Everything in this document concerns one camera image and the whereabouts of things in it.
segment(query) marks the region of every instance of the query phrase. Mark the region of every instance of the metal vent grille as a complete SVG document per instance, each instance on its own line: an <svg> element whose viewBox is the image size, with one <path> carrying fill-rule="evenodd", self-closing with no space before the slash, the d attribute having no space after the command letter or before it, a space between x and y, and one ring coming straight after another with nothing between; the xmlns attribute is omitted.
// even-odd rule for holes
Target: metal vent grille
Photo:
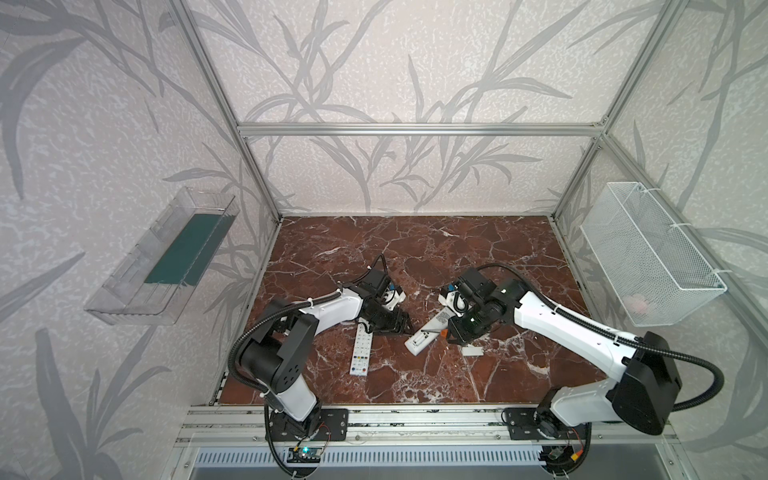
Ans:
<svg viewBox="0 0 768 480"><path fill-rule="evenodd" d="M288 449L278 449L285 461ZM436 445L419 447L329 447L321 465L334 467L393 467L447 465L543 465L541 447L535 445ZM267 447L206 447L197 453L195 467L270 467Z"/></svg>

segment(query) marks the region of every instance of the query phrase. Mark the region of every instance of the black mounting plate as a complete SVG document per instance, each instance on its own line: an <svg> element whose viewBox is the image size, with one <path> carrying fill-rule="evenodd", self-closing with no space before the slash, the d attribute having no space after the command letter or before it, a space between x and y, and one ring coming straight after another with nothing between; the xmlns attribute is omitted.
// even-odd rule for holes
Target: black mounting plate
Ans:
<svg viewBox="0 0 768 480"><path fill-rule="evenodd" d="M285 415L274 415L273 424L270 427L272 440L275 442L292 442L294 438L288 433ZM346 440L346 428L349 421L348 409L320 409L320 421L325 426L321 427L310 440L325 442L330 435L331 442L343 442Z"/></svg>
<svg viewBox="0 0 768 480"><path fill-rule="evenodd" d="M536 408L519 408L510 407L502 411L502 419L507 425L509 431L509 438L511 440L551 440L543 436L536 426L535 421ZM573 430L575 430L581 441L584 441L584 437L587 434L587 426L585 424L577 425L571 429L571 427L565 427L559 432L559 436L556 440L562 440L563 443L570 443L575 440Z"/></svg>

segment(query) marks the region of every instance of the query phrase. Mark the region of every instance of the red wire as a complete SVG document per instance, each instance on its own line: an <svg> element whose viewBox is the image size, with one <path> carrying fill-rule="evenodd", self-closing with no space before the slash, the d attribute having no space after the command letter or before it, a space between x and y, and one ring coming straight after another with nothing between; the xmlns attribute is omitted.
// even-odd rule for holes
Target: red wire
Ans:
<svg viewBox="0 0 768 480"><path fill-rule="evenodd" d="M330 443L330 441L331 441L331 429L328 427L328 425L326 425L326 423L325 423L325 422L321 423L321 424L320 424L320 426L321 426L321 427L325 427L325 428L326 428L326 430L328 430L328 438L326 439L326 444L325 444L325 445L323 445L323 453L325 453L325 452L326 452L326 449L328 448L328 444L329 444L329 443Z"/></svg>
<svg viewBox="0 0 768 480"><path fill-rule="evenodd" d="M578 442L581 444L581 450L579 450L576 455L581 455L581 453L584 451L584 443L581 441L581 437L578 436L578 432L576 431L576 429L571 429L571 430L574 431L574 433L576 434L576 438L578 439Z"/></svg>

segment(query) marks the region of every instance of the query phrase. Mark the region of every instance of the white remote control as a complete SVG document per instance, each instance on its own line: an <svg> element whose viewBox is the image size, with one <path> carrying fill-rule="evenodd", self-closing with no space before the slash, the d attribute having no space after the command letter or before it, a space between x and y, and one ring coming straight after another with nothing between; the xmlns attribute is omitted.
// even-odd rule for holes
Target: white remote control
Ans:
<svg viewBox="0 0 768 480"><path fill-rule="evenodd" d="M371 342L373 333L367 333L368 322L364 319L357 324L357 336L355 337L355 349L352 351L352 364L349 366L349 374L368 376L368 362L371 359Z"/></svg>
<svg viewBox="0 0 768 480"><path fill-rule="evenodd" d="M406 348L414 355L420 354L427 345L440 335L440 332L448 328L448 319L454 316L453 310L448 307L440 310L422 328L406 341Z"/></svg>

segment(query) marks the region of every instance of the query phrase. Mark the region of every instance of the clear plastic tray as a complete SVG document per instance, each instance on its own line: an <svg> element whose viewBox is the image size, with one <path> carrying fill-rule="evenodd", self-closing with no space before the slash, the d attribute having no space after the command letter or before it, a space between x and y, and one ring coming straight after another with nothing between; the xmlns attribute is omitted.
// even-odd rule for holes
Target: clear plastic tray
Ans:
<svg viewBox="0 0 768 480"><path fill-rule="evenodd" d="M232 194L182 188L85 311L111 325L173 325L239 212Z"/></svg>

